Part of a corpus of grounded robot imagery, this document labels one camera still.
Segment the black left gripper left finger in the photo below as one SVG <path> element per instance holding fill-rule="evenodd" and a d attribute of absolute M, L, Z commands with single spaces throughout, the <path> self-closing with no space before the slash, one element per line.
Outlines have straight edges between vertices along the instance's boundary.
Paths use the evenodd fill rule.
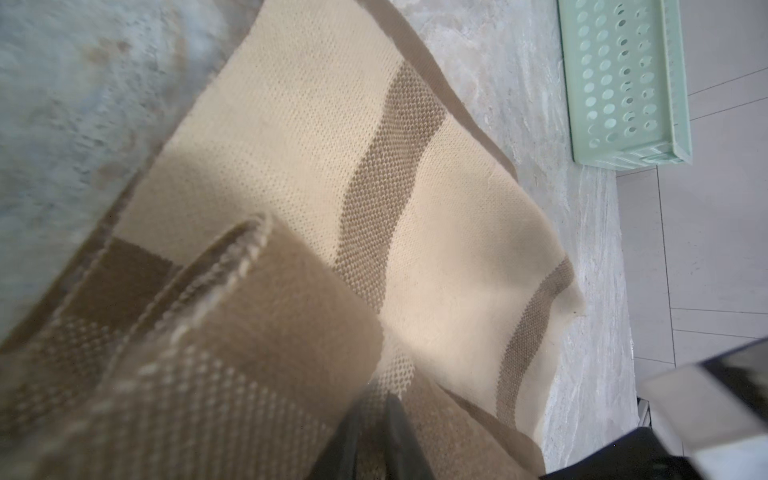
<path fill-rule="evenodd" d="M 310 480 L 354 480 L 358 445 L 363 427 L 361 403 L 345 414 L 337 430 L 313 465 Z"/>

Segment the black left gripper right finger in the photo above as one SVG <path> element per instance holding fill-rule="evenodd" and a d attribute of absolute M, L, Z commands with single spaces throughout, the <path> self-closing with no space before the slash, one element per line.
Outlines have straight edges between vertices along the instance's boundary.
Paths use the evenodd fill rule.
<path fill-rule="evenodd" d="M 384 478 L 389 480 L 434 480 L 405 407 L 398 396 L 384 398 L 381 418 L 376 422 L 375 438 L 384 459 Z"/>

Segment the brown beige plaid scarf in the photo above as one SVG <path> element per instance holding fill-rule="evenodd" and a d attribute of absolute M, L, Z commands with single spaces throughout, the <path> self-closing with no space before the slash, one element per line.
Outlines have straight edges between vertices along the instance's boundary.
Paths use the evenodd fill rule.
<path fill-rule="evenodd" d="M 387 1 L 266 1 L 1 346 L 5 479 L 535 479 L 573 266 Z"/>

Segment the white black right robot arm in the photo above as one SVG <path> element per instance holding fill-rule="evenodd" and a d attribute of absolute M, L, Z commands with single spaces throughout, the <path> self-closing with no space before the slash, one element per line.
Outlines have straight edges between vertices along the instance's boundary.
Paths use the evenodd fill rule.
<path fill-rule="evenodd" d="M 681 440 L 674 455 L 639 427 L 552 479 L 764 479 L 767 476 L 767 341 L 652 377 L 641 397 Z"/>

